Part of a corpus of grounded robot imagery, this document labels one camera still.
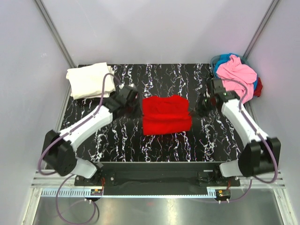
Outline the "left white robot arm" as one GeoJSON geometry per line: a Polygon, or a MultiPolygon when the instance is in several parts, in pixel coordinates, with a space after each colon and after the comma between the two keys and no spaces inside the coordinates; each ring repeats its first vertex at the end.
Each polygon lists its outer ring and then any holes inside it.
{"type": "Polygon", "coordinates": [[[135,85],[122,85],[112,96],[101,99],[87,116],[59,132],[45,135],[39,161],[45,161],[60,176],[69,174],[84,177],[92,186],[101,181],[100,167],[76,157],[75,150],[92,134],[123,116],[130,117],[140,107],[140,95],[135,85]]]}

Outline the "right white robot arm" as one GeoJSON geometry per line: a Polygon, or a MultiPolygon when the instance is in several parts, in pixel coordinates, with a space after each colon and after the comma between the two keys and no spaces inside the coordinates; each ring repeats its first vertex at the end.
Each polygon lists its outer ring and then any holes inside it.
{"type": "Polygon", "coordinates": [[[244,146],[238,159],[221,163],[213,173],[214,183],[219,186],[225,185],[230,177],[254,177],[267,184],[278,178],[281,142],[260,129],[243,106],[244,98],[226,90],[222,79],[212,79],[195,106],[195,112],[201,117],[219,110],[231,122],[244,146]]]}

